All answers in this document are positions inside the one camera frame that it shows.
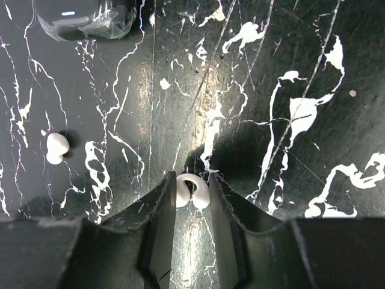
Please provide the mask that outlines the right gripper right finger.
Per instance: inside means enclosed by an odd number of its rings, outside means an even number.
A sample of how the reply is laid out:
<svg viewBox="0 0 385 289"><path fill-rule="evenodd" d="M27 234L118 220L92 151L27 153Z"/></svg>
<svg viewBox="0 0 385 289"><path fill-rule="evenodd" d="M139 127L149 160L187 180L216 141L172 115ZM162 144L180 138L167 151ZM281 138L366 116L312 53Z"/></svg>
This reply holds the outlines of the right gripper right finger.
<svg viewBox="0 0 385 289"><path fill-rule="evenodd" d="M236 193L217 173L209 177L220 288L316 288L291 222Z"/></svg>

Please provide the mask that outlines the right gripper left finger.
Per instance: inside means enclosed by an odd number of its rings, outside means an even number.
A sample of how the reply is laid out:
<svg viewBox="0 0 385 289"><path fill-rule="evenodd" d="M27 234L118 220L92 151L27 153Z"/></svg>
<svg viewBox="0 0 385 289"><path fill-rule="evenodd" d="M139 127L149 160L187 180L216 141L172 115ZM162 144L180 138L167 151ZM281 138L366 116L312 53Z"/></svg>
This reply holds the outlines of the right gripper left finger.
<svg viewBox="0 0 385 289"><path fill-rule="evenodd" d="M169 288L175 220L175 172L99 225L78 220L59 287Z"/></svg>

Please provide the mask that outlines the white earbud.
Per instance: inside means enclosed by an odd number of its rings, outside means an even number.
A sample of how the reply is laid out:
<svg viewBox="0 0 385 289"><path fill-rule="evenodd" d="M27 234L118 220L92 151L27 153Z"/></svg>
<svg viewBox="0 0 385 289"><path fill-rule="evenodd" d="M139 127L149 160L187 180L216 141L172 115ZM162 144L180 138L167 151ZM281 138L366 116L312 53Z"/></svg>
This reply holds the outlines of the white earbud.
<svg viewBox="0 0 385 289"><path fill-rule="evenodd" d="M184 173L176 178L176 207L184 207L190 200L197 209L205 209L210 204L209 187L203 178Z"/></svg>
<svg viewBox="0 0 385 289"><path fill-rule="evenodd" d="M46 160L53 165L60 164L70 149L69 141L59 133L49 134L46 144L48 149Z"/></svg>

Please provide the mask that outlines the black earbud charging case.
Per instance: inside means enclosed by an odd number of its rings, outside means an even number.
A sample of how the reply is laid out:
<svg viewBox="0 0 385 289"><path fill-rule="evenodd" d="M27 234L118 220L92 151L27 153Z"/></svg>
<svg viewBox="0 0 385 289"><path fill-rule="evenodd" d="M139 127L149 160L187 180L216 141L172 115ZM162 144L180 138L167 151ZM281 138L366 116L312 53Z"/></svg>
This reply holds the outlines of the black earbud charging case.
<svg viewBox="0 0 385 289"><path fill-rule="evenodd" d="M127 0L35 0L43 31L60 41L115 40L126 36L137 17L137 4Z"/></svg>

